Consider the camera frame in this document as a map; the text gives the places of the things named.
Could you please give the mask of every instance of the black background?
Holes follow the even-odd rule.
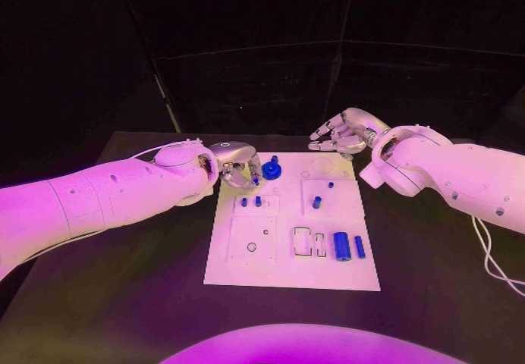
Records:
[[[488,0],[4,1],[0,185],[88,167],[117,130],[175,130],[154,74],[188,133],[307,135],[358,106],[525,152],[524,18]]]

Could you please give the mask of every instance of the blue object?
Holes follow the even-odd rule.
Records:
[[[263,177],[267,180],[275,180],[281,176],[281,166],[278,165],[278,158],[274,155],[271,157],[271,162],[263,164]]]
[[[350,244],[348,243],[348,234],[335,233],[333,234],[333,245],[336,247],[336,259],[339,262],[346,262],[352,259],[350,255]]]
[[[361,236],[358,235],[355,238],[355,248],[358,249],[358,256],[361,259],[366,258],[365,255],[365,247],[363,247],[363,241],[361,240]]]
[[[314,209],[317,209],[320,207],[320,201],[322,201],[322,198],[319,196],[316,196],[314,197],[314,204],[313,204]]]

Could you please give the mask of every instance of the robotic arm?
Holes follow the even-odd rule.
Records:
[[[150,162],[134,158],[156,149]],[[198,202],[212,194],[219,177],[234,187],[255,187],[260,159],[245,143],[205,148],[200,140],[186,140],[146,152],[63,177],[0,189],[0,280],[55,245]],[[245,163],[251,180],[241,174]]]
[[[378,188],[384,183],[413,197],[430,187],[447,204],[492,224],[525,234],[525,156],[475,144],[453,144],[430,127],[391,129],[366,111],[346,109],[312,134],[332,140],[312,150],[336,150],[348,159],[366,146],[372,161],[359,173]]]

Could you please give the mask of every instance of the white board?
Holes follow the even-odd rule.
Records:
[[[205,284],[379,291],[352,163],[339,154],[320,152],[263,152],[261,163],[273,155],[283,169],[277,180],[263,180],[252,191],[221,184]],[[336,260],[333,233],[339,231],[349,237],[346,262]],[[355,248],[358,235],[363,259]]]

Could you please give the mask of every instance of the table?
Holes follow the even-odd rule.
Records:
[[[307,152],[306,136],[117,132],[98,163],[195,137]],[[216,184],[195,205],[39,258],[0,323],[0,362],[151,363],[226,331],[291,322],[374,331],[467,362],[522,362],[525,300],[485,272],[470,217],[431,190],[359,188],[381,292],[203,285]],[[525,236],[489,230],[495,259],[524,278]]]

